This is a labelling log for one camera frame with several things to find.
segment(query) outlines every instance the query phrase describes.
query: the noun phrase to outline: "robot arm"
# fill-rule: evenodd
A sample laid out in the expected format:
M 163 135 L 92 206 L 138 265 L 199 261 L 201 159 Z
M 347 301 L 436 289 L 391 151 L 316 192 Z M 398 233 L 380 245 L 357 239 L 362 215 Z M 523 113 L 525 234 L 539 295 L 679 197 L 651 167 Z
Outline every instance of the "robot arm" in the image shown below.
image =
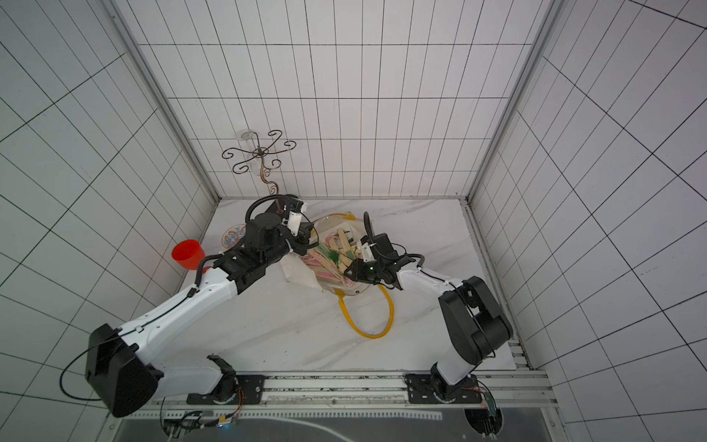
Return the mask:
M 257 205 L 273 199 L 276 202 L 265 213 L 250 219 Z M 301 223 L 304 209 L 301 201 L 282 195 L 259 199 L 246 213 L 243 238 L 223 254 L 204 258 L 193 286 L 118 329 L 105 324 L 91 334 L 86 380 L 114 416 L 126 416 L 152 397 L 199 393 L 212 395 L 218 402 L 232 398 L 235 371 L 220 357 L 170 364 L 160 353 L 206 312 L 263 277 L 267 266 L 290 251 L 304 255 L 314 247 L 316 243 L 309 244 L 311 224 Z M 383 281 L 398 289 L 439 296 L 452 348 L 432 367 L 431 382 L 441 397 L 448 397 L 484 357 L 510 338 L 510 323 L 481 279 L 451 279 L 424 269 L 421 255 L 399 256 L 386 234 L 374 236 L 368 213 L 365 222 L 368 236 L 362 243 L 373 260 L 355 260 L 346 275 L 356 281 Z M 213 268 L 201 277 L 204 261 L 210 259 Z

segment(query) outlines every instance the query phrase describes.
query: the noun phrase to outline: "white tile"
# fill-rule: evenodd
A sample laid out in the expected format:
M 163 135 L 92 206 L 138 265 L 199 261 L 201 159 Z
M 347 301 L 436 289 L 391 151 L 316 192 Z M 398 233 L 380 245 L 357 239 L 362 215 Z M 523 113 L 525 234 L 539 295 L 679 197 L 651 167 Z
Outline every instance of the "white tile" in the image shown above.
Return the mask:
M 538 295 L 543 293 L 545 289 L 549 288 L 551 284 L 555 282 L 557 282 L 559 286 L 563 285 L 561 281 L 557 281 L 560 276 L 561 271 L 560 268 L 557 266 L 555 260 L 548 259 L 547 261 L 545 261 L 545 263 L 540 266 L 537 272 L 535 272 L 535 274 L 532 275 L 532 277 L 530 277 L 527 281 L 527 286 L 530 290 L 530 293 L 532 294 L 532 297 L 537 298 Z
M 605 231 L 611 232 L 674 177 L 675 174 L 659 160 L 648 158 L 597 209 L 595 218 Z
M 503 97 L 513 73 L 515 63 L 518 61 L 522 46 L 499 45 L 493 56 L 493 62 L 481 90 L 482 97 Z
M 333 45 L 334 35 L 334 3 L 329 1 L 312 1 L 305 6 L 307 11 L 307 27 L 310 43 L 313 45 Z
M 636 267 L 636 274 L 662 308 L 704 291 L 707 226 L 702 226 Z
M 703 33 L 626 126 L 651 151 L 660 146 L 704 99 L 707 84 L 698 72 L 705 69 L 706 60 L 707 35 Z
M 513 240 L 513 252 L 516 256 L 520 257 L 521 254 L 527 249 L 530 243 L 537 237 L 539 229 L 537 224 L 532 219 L 528 220 L 523 226 L 522 230 L 518 236 Z
M 71 211 L 114 247 L 120 246 L 130 230 L 130 225 L 91 188 L 81 195 Z
M 569 380 L 612 366 L 598 341 L 562 356 L 560 364 Z
M 560 112 L 560 109 L 563 109 L 565 107 L 566 101 L 569 99 L 570 94 L 574 90 L 575 88 L 573 84 L 567 78 L 562 75 L 558 75 L 557 78 L 555 78 L 555 82 L 552 85 L 550 91 L 548 92 L 545 101 L 542 103 L 542 106 L 540 106 L 540 110 L 538 110 L 537 115 L 530 123 L 533 134 L 543 140 L 543 145 L 546 149 L 552 150 L 552 148 L 554 147 L 554 142 L 545 142 L 545 134 L 547 133 L 550 126 L 555 123 L 557 119 L 563 119 L 561 116 L 558 115 L 558 113 Z
M 0 65 L 3 78 L 8 79 L 0 88 L 0 97 L 23 119 L 31 119 L 52 104 L 5 48 L 0 49 Z
M 214 75 L 211 73 L 211 67 L 201 46 L 178 45 L 176 48 L 196 88 L 197 94 L 193 96 L 219 97 Z
M 537 68 L 540 72 L 537 82 L 528 93 L 528 99 L 525 102 L 525 105 L 518 108 L 520 114 L 527 122 L 531 122 L 535 119 L 538 110 L 542 106 L 542 103 L 545 101 L 552 85 L 555 84 L 555 79 L 559 75 L 557 69 L 555 69 L 550 63 L 546 63 L 542 66 L 542 68 L 539 65 Z
M 605 336 L 601 342 L 615 366 L 685 344 L 663 313 Z
M 0 188 L 3 197 L 45 226 L 52 226 L 66 211 L 66 207 L 4 157 L 0 157 Z
M 687 346 L 616 367 L 641 414 L 696 409 L 704 405 L 707 372 Z M 652 395 L 664 400 L 650 400 Z
M 700 193 L 703 197 L 707 195 L 707 178 L 705 176 L 707 170 L 707 155 L 702 155 L 690 167 L 685 170 L 682 175 L 683 180 L 687 182 L 693 189 Z
M 108 411 L 104 408 L 86 407 L 78 418 L 69 442 L 94 441 L 103 429 Z
M 15 271 L 15 268 L 17 268 L 18 265 L 19 264 L 16 261 L 0 254 L 0 280 L 4 281 L 5 278 L 10 276 L 10 274 Z
M 564 132 L 557 140 L 550 156 L 560 170 L 565 170 L 574 156 L 583 147 L 592 131 L 604 117 L 604 113 L 594 103 L 584 100 L 572 117 Z
M 681 173 L 706 150 L 702 124 L 705 118 L 707 105 L 703 104 L 655 151 L 655 155 L 676 173 Z
M 159 63 L 159 68 L 166 76 L 174 96 L 197 96 L 197 92 L 194 89 L 194 84 L 189 77 L 189 73 L 185 68 L 185 64 L 182 61 L 182 56 L 180 55 L 177 46 L 152 46 L 151 50 L 154 51 L 155 57 Z M 224 49 L 224 51 L 226 52 L 226 59 L 228 59 L 229 51 L 226 49 Z
M 542 364 L 545 364 L 557 357 L 546 330 L 540 330 L 533 337 L 526 339 L 525 348 L 531 362 L 536 367 L 541 366 Z
M 378 79 L 380 78 L 381 46 L 363 46 L 361 59 L 361 95 L 364 98 L 378 97 Z
M 536 297 L 535 305 L 543 322 L 549 324 L 572 310 L 577 305 L 577 299 L 567 281 L 561 277 Z
M 558 355 L 567 354 L 597 339 L 580 306 L 548 325 L 547 334 Z
M 555 393 L 557 403 L 560 404 L 560 410 L 562 411 L 562 416 L 564 420 L 569 422 L 581 421 L 582 414 L 579 411 L 579 406 L 577 405 L 577 401 L 575 400 L 570 385 L 568 383 L 563 383 L 560 385 L 556 385 L 552 388 L 552 390 Z
M 110 140 L 113 146 L 120 149 L 130 138 L 130 131 L 120 121 L 118 114 L 106 100 L 98 86 L 93 81 L 86 81 L 76 90 L 71 92 L 81 107 L 90 115 L 99 129 Z
M 101 71 L 96 74 L 92 80 L 100 89 L 100 92 L 108 99 L 108 102 L 115 112 L 118 112 L 119 118 L 125 123 L 125 125 L 133 133 L 140 127 L 140 120 L 137 114 L 132 110 L 130 104 L 127 102 L 120 89 L 110 78 L 107 71 Z
M 556 213 L 560 204 L 563 204 L 568 199 L 571 192 L 572 188 L 567 183 L 567 180 L 564 177 L 559 177 L 532 214 L 533 219 L 539 226 L 544 226 L 548 222 L 550 217 Z
M 589 430 L 587 430 L 586 422 L 571 422 L 565 424 L 565 431 L 568 436 L 571 437 L 572 442 L 590 442 L 592 437 L 589 435 Z
M 532 302 L 532 296 L 526 286 L 521 287 L 515 295 L 510 298 L 510 307 L 514 314 L 518 314 Z
M 530 211 L 525 205 L 525 202 L 521 199 L 510 214 L 510 218 L 508 218 L 508 221 L 506 221 L 506 224 L 503 226 L 503 230 L 506 232 L 508 240 L 511 243 L 515 241 L 518 234 L 520 234 L 523 227 L 525 227 L 528 219 L 530 219 Z
M 707 364 L 707 339 L 690 344 L 690 348 L 694 351 L 697 359 L 702 362 L 702 365 Z
M 602 109 L 608 110 L 611 107 L 672 21 L 672 17 L 647 8 L 638 13 L 589 90 L 589 96 Z
M 666 310 L 665 314 L 686 341 L 707 338 L 707 296 L 704 294 Z
M 86 297 L 103 269 L 53 233 L 37 245 L 23 262 L 48 279 Z
M 611 235 L 632 266 L 659 252 L 707 217 L 707 202 L 681 180 L 673 180 Z M 646 241 L 645 235 L 652 240 Z
M 21 395 L 30 386 L 32 379 L 40 370 L 41 364 L 0 354 L 4 376 L 0 380 L 2 391 Z
M 88 333 L 68 326 L 45 363 L 56 368 L 64 368 L 86 348 L 88 348 Z M 85 369 L 86 355 L 83 355 L 69 367 L 69 371 L 80 374 L 83 374 Z
M 0 297 L 0 307 L 0 331 L 3 336 L 21 337 L 3 339 L 0 351 L 31 361 L 44 361 L 66 324 L 4 297 Z
M 110 140 L 71 94 L 62 98 L 57 107 L 105 161 L 115 155 L 116 150 Z
M 130 224 L 137 221 L 144 205 L 111 168 L 101 172 L 91 187 Z
M 22 265 L 0 286 L 0 293 L 67 323 L 83 302 L 80 296 Z
M 174 43 L 167 23 L 165 23 L 163 14 L 160 11 L 160 6 L 156 1 L 144 3 L 142 1 L 129 0 L 129 4 L 149 43 L 152 45 Z
M 518 313 L 516 320 L 518 320 L 519 333 L 523 339 L 530 338 L 544 327 L 534 303 L 530 303 L 528 307 Z
M 629 396 L 613 369 L 570 382 L 584 419 L 603 419 L 636 414 Z
M 157 202 L 156 199 L 151 199 L 152 204 L 148 204 L 148 210 L 142 212 L 137 222 L 135 230 L 145 238 L 145 240 L 159 253 L 163 253 L 170 242 L 170 234 L 161 226 L 160 222 L 153 216 L 151 211 L 156 211 L 162 221 L 170 227 L 176 224 L 173 223 L 164 208 Z
M 484 4 L 474 34 L 474 43 L 498 43 L 512 3 L 510 0 L 502 0 Z
M 608 30 L 602 36 L 601 42 L 593 50 L 591 59 L 581 72 L 579 80 L 576 81 L 577 87 L 583 91 L 588 91 L 592 87 L 641 9 L 643 9 L 641 6 L 633 2 L 624 2 L 621 5 L 619 12 L 611 20 Z
M 429 45 L 420 84 L 420 97 L 434 98 L 442 95 L 447 70 L 452 56 L 449 45 Z
M 477 108 L 474 111 L 472 121 L 469 123 L 469 129 L 465 138 L 489 138 L 493 133 L 492 122 L 496 116 L 499 103 L 504 99 L 499 98 L 482 98 L 477 103 Z
M 555 66 L 564 65 L 596 3 L 596 1 L 579 1 L 568 8 L 570 11 L 567 21 L 561 26 L 559 37 L 548 57 L 552 64 Z
M 554 121 L 550 124 L 550 127 L 548 128 L 547 132 L 545 132 L 545 136 L 542 139 L 542 145 L 546 149 L 554 149 L 557 140 L 564 133 L 567 124 L 570 122 L 572 117 L 574 117 L 575 112 L 577 112 L 577 109 L 579 109 L 580 105 L 585 101 L 585 99 L 585 95 L 579 89 L 572 89 L 570 95 L 567 97 L 567 100 L 560 108 L 559 113 L 557 114 L 557 116 L 554 117 Z M 538 115 L 537 123 L 538 125 L 544 124 L 543 115 Z
M 339 131 L 339 101 L 336 98 L 317 100 L 320 129 L 323 139 L 336 139 Z
M 86 70 L 74 55 L 64 38 L 57 32 L 39 4 L 24 1 L 9 1 L 3 10 L 12 18 L 22 33 L 42 55 L 67 88 L 77 87 L 88 78 Z
M 0 153 L 64 206 L 71 205 L 88 186 L 27 126 L 5 138 L 0 143 Z
M 160 261 L 157 271 L 153 275 L 153 281 L 159 284 L 170 296 L 177 291 L 177 286 L 181 280 L 182 277 L 165 260 Z
M 647 0 L 643 2 L 646 6 L 665 12 L 671 16 L 676 16 L 682 10 L 682 7 L 685 6 L 685 3 L 687 3 L 687 0 Z
M 10 441 L 22 439 L 35 442 L 46 438 L 47 432 L 51 431 L 52 438 L 66 441 L 81 415 L 81 410 L 83 405 L 79 404 L 23 397 L 0 430 L 0 437 Z M 47 416 L 41 424 L 35 421 L 37 413 Z
M 601 0 L 596 3 L 586 24 L 583 26 L 577 41 L 562 66 L 562 72 L 571 80 L 577 81 L 582 70 L 599 45 L 604 33 L 619 11 L 621 1 Z
M 590 211 L 608 196 L 650 155 L 631 135 L 622 132 L 575 187 Z
M 592 439 L 597 441 L 636 441 L 649 442 L 652 438 L 640 417 L 621 417 L 589 421 L 587 427 Z
M 538 13 L 541 0 L 513 2 L 506 24 L 501 34 L 500 43 L 525 43 L 533 24 L 532 17 Z
M 39 114 L 30 126 L 85 180 L 94 179 L 105 167 L 97 151 L 56 107 Z
M 706 410 L 651 414 L 641 419 L 654 442 L 699 440 L 707 429 Z
M 179 106 L 197 138 L 215 137 L 214 126 L 199 99 L 183 98 L 179 100 Z
M 544 155 L 544 152 L 540 149 L 538 149 L 538 153 L 540 157 Z M 527 186 L 527 189 L 523 190 L 522 181 L 525 180 L 525 176 L 528 176 L 530 174 L 528 169 L 523 174 L 523 178 L 521 178 L 521 181 L 519 181 L 518 185 L 523 194 L 523 199 L 525 200 L 525 203 L 528 205 L 528 209 L 531 212 L 537 209 L 537 207 L 540 205 L 540 202 L 542 202 L 547 192 L 550 191 L 550 189 L 552 188 L 552 186 L 554 186 L 555 182 L 560 176 L 560 171 L 557 169 L 557 166 L 554 165 L 552 160 L 550 158 L 547 158 L 547 155 L 544 155 L 544 157 L 545 161 L 537 170 L 537 174 L 535 174 L 535 177 Z
M 609 114 L 620 124 L 628 123 L 700 32 L 694 25 L 673 21 L 609 109 Z
M 678 18 L 697 23 L 700 26 L 707 26 L 707 7 L 701 0 L 690 0 L 680 11 Z
M 616 248 L 604 239 L 567 270 L 565 277 L 582 302 L 628 270 Z
M 5 49 L 12 54 L 16 62 L 28 73 L 31 78 L 30 81 L 34 80 L 36 82 L 36 85 L 33 84 L 34 88 L 39 86 L 41 91 L 44 91 L 51 101 L 58 100 L 68 91 L 66 86 L 59 80 L 59 77 L 4 11 L 0 11 L 0 40 L 2 40 Z M 41 91 L 39 92 L 40 96 L 46 99 Z
M 475 98 L 481 96 L 481 88 L 483 88 L 484 80 L 489 73 L 493 54 L 493 45 L 472 45 L 467 58 L 474 62 L 471 64 L 467 62 L 459 88 L 459 97 Z
M 407 44 L 410 34 L 413 4 L 405 0 L 392 0 L 383 14 L 383 44 Z
M 335 1 L 336 43 L 338 45 L 360 45 L 363 7 L 360 1 Z
M 550 250 L 557 250 L 589 215 L 579 197 L 574 192 L 570 193 L 541 229 Z
M 130 320 L 140 298 L 138 293 L 108 272 L 101 275 L 88 296 L 90 302 L 123 320 Z
M 633 272 L 613 281 L 582 302 L 599 336 L 613 333 L 660 310 Z
M 115 254 L 108 267 L 106 267 L 106 270 L 137 293 L 143 293 L 145 288 L 147 288 L 147 284 L 150 282 L 150 277 L 121 252 Z

